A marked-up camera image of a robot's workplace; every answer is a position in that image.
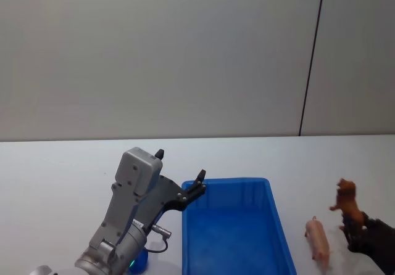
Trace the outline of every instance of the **blue plastic bin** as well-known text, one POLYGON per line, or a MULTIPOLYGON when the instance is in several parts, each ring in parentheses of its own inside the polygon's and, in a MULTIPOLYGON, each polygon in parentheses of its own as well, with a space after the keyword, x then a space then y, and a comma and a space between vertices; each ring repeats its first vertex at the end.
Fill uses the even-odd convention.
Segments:
POLYGON ((269 181, 204 182, 183 212, 183 275, 295 275, 269 181))

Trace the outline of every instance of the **toy pig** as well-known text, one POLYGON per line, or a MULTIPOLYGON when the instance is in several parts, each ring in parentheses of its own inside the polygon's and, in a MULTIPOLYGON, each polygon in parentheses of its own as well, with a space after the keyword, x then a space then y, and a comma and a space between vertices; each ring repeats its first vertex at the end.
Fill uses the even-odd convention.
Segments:
POLYGON ((306 223, 304 237, 308 238, 312 247, 312 259, 321 262, 323 270, 326 271, 329 265, 329 243, 322 223, 315 216, 306 223))

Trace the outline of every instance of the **white tabletop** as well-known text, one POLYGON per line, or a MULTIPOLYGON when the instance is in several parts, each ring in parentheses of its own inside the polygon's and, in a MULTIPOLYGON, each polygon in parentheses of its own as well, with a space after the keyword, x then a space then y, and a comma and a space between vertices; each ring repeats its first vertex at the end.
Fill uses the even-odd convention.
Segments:
MULTIPOLYGON (((165 149, 162 174, 178 184, 202 168, 207 178, 267 178, 298 274, 320 274, 304 237, 314 215, 333 251, 327 274, 382 274, 346 249, 341 213, 328 207, 344 177, 357 184, 361 210, 395 226, 395 136, 0 143, 0 273, 73 266, 104 217, 122 153, 134 146, 165 149)), ((167 252, 150 254, 146 274, 181 274, 181 214, 168 212, 159 224, 173 236, 167 252)), ((161 247, 150 236, 148 246, 161 247)))

